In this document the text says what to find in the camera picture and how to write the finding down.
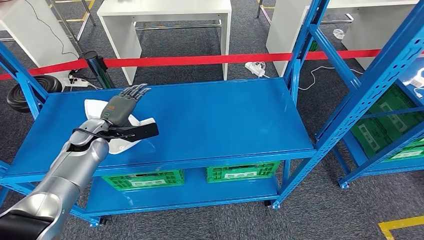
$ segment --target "crate label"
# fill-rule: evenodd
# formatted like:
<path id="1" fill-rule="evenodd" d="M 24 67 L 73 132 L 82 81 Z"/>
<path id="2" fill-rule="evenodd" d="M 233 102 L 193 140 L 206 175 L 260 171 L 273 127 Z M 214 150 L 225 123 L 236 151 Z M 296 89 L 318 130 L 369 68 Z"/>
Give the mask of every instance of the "crate label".
<path id="1" fill-rule="evenodd" d="M 389 106 L 387 102 L 380 104 L 380 108 L 383 112 L 391 112 L 393 109 Z M 398 115 L 387 115 L 388 119 L 390 119 L 391 123 L 399 130 L 399 132 L 403 133 L 408 130 L 408 126 L 398 117 Z"/>
<path id="2" fill-rule="evenodd" d="M 415 157 L 415 156 L 421 155 L 422 152 L 423 152 L 423 150 L 411 151 L 411 152 L 402 152 L 402 153 L 396 154 L 394 157 L 392 157 L 390 159 L 400 159 L 400 158 Z"/>
<path id="3" fill-rule="evenodd" d="M 256 171 L 240 172 L 240 173 L 226 173 L 224 175 L 224 178 L 225 179 L 252 178 L 252 177 L 256 177 L 256 175 L 257 175 Z"/>
<path id="4" fill-rule="evenodd" d="M 365 124 L 359 125 L 359 130 L 361 131 L 362 135 L 365 137 L 366 141 L 371 146 L 372 150 L 374 150 L 374 152 L 376 152 L 377 150 L 380 149 L 380 146 L 377 144 L 376 140 L 373 138 L 371 133 L 368 131 Z"/>
<path id="5" fill-rule="evenodd" d="M 153 180 L 153 181 L 131 181 L 131 185 L 133 187 L 148 187 L 148 186 L 155 186 L 155 185 L 162 185 L 166 184 L 167 182 L 165 179 L 160 180 Z"/>

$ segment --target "red barrier tape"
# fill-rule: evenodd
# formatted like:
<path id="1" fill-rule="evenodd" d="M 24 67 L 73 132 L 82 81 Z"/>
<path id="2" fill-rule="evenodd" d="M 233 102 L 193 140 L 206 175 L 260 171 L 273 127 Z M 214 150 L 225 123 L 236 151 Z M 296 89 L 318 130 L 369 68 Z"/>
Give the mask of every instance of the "red barrier tape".
<path id="1" fill-rule="evenodd" d="M 338 51 L 342 59 L 375 57 L 380 49 Z M 159 66 L 181 66 L 181 65 L 207 65 L 207 64 L 241 64 L 246 62 L 273 62 L 288 61 L 292 57 L 291 52 L 286 53 L 252 53 L 212 56 L 167 56 L 167 57 L 145 57 L 145 58 L 123 58 L 105 59 L 108 68 L 120 67 L 159 67 Z M 325 60 L 328 57 L 322 51 L 311 51 L 306 60 Z M 31 75 L 50 74 L 73 69 L 88 67 L 84 59 L 59 63 L 29 70 Z M 9 74 L 0 75 L 0 81 L 11 79 Z"/>

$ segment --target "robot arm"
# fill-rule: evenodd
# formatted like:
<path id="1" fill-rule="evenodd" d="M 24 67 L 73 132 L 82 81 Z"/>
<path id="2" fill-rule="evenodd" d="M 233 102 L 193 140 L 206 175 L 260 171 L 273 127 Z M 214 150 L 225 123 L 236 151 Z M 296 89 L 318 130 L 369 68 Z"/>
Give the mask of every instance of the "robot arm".
<path id="1" fill-rule="evenodd" d="M 0 236 L 8 240 L 56 240 L 80 192 L 109 152 L 108 141 L 129 142 L 159 134 L 156 123 L 132 126 L 128 117 L 150 90 L 146 84 L 126 88 L 103 109 L 101 118 L 74 129 L 38 186 L 0 214 Z"/>

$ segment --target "robot finger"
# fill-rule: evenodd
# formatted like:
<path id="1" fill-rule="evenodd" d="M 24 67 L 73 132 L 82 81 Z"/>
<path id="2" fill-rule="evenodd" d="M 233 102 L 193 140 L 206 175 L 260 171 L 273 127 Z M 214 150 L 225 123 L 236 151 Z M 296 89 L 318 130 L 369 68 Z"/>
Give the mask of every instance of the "robot finger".
<path id="1" fill-rule="evenodd" d="M 147 93 L 148 91 L 150 91 L 151 88 L 144 88 L 143 90 L 140 91 L 140 93 L 138 93 L 137 95 L 135 95 L 135 100 L 138 102 L 145 93 Z"/>

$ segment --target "green plastic crate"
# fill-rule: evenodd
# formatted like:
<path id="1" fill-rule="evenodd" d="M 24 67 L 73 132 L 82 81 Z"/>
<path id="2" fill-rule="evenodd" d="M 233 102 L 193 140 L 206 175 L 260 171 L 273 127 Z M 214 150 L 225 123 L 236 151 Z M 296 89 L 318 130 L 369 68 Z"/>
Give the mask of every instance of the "green plastic crate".
<path id="1" fill-rule="evenodd" d="M 417 140 L 411 142 L 408 147 L 416 147 L 424 145 L 424 138 L 418 138 Z"/>
<path id="2" fill-rule="evenodd" d="M 208 183 L 270 178 L 275 174 L 279 164 L 280 161 L 272 161 L 248 165 L 210 166 L 206 168 L 206 178 Z"/>
<path id="3" fill-rule="evenodd" d="M 313 40 L 312 44 L 310 45 L 309 52 L 315 52 L 317 49 L 318 49 L 318 43 L 315 40 Z"/>
<path id="4" fill-rule="evenodd" d="M 368 158 L 373 157 L 393 142 L 377 118 L 360 119 L 350 131 Z"/>
<path id="5" fill-rule="evenodd" d="M 397 85 L 392 85 L 369 109 L 369 113 L 376 114 L 401 109 L 416 108 L 417 105 L 402 92 Z M 408 112 L 379 116 L 378 120 L 387 130 L 392 141 L 400 138 L 404 133 L 424 121 L 422 112 Z"/>
<path id="6" fill-rule="evenodd" d="M 129 175 L 102 176 L 102 178 L 118 191 L 129 191 L 183 185 L 184 171 L 182 169 L 155 171 Z"/>
<path id="7" fill-rule="evenodd" d="M 421 158 L 423 156 L 424 156 L 424 145 L 404 147 L 400 152 L 396 153 L 392 157 L 382 162 L 386 163 L 386 162 L 393 162 L 393 161 L 401 161 L 406 159 Z"/>

